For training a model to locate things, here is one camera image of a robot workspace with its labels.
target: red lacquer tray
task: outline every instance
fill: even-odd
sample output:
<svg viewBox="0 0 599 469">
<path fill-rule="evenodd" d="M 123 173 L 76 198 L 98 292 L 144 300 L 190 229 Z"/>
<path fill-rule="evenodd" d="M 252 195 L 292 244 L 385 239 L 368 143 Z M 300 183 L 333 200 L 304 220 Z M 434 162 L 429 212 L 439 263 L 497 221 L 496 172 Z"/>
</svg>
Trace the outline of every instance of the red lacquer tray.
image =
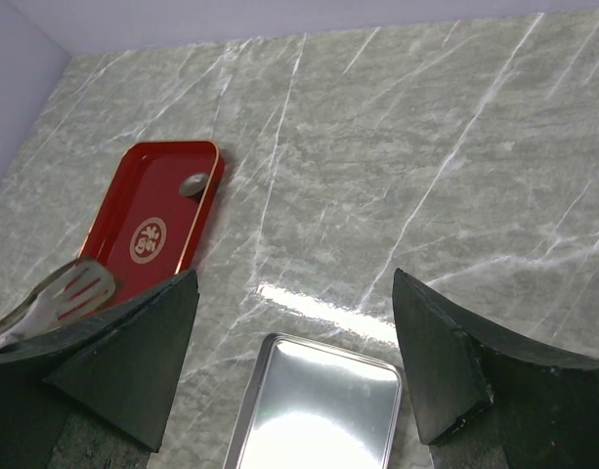
<svg viewBox="0 0 599 469">
<path fill-rule="evenodd" d="M 143 142 L 125 153 L 80 254 L 121 283 L 111 304 L 190 266 L 224 169 L 210 141 Z M 208 176 L 201 192 L 182 195 L 200 173 Z"/>
</svg>

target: metal tongs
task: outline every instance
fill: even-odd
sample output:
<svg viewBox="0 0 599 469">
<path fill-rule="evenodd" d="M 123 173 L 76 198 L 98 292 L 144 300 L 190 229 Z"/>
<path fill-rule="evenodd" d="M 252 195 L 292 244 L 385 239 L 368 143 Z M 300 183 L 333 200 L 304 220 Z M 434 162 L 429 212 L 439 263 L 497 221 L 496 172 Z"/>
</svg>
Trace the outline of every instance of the metal tongs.
<svg viewBox="0 0 599 469">
<path fill-rule="evenodd" d="M 100 308 L 116 291 L 112 274 L 92 259 L 75 259 L 49 274 L 0 320 L 0 349 L 69 325 Z"/>
</svg>

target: tongs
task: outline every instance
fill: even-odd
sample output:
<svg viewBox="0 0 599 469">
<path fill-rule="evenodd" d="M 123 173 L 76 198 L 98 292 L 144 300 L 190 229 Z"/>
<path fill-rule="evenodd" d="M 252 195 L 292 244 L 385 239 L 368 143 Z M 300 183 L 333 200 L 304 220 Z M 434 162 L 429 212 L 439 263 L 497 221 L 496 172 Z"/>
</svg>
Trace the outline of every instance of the tongs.
<svg viewBox="0 0 599 469">
<path fill-rule="evenodd" d="M 80 320 L 116 291 L 112 274 L 92 259 L 75 259 L 49 274 L 0 320 L 0 349 Z"/>
</svg>

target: circular logo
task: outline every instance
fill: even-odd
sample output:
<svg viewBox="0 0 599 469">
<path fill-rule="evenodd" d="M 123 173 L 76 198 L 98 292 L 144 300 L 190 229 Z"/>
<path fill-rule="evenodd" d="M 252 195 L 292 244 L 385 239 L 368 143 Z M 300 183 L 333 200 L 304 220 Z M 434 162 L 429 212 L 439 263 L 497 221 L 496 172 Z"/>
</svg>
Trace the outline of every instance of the circular logo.
<svg viewBox="0 0 599 469">
<path fill-rule="evenodd" d="M 157 256 L 166 240 L 166 225 L 161 218 L 147 218 L 132 234 L 130 256 L 137 264 L 146 264 Z"/>
</svg>

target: speckled surface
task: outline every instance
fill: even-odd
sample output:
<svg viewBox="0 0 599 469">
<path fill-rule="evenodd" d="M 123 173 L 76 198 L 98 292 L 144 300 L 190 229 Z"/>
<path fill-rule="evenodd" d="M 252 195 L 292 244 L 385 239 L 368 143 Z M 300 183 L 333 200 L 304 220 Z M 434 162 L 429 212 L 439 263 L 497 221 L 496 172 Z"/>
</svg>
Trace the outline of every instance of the speckled surface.
<svg viewBox="0 0 599 469">
<path fill-rule="evenodd" d="M 229 167 L 150 467 L 218 468 L 264 336 L 400 363 L 392 276 L 599 357 L 599 10 L 82 57 L 0 189 L 0 317 L 138 140 Z M 431 464 L 405 399 L 391 468 Z"/>
</svg>

